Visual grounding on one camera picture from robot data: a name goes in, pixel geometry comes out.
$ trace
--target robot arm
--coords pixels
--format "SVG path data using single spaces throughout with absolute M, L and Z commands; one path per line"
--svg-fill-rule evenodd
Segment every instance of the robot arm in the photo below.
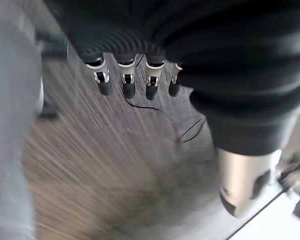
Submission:
M 146 55 L 149 100 L 165 59 L 181 64 L 169 93 L 179 85 L 194 89 L 190 101 L 206 115 L 216 148 L 222 202 L 230 214 L 244 214 L 273 175 L 300 114 L 300 1 L 45 3 L 104 95 L 111 79 L 98 62 L 103 53 Z M 134 80 L 125 77 L 134 65 L 116 59 L 124 95 L 132 98 Z

